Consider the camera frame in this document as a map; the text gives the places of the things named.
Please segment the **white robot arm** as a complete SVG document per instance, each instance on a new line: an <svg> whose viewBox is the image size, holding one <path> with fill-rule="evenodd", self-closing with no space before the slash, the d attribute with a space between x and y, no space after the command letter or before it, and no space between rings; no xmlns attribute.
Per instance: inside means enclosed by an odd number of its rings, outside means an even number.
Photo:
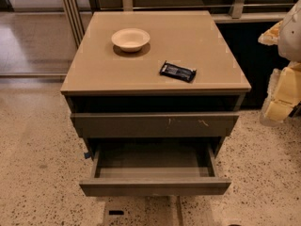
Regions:
<svg viewBox="0 0 301 226"><path fill-rule="evenodd" d="M282 21L262 33L258 42L276 45L278 54L290 61L282 71L273 69L261 108L261 123L276 126L301 102L301 0Z"/></svg>

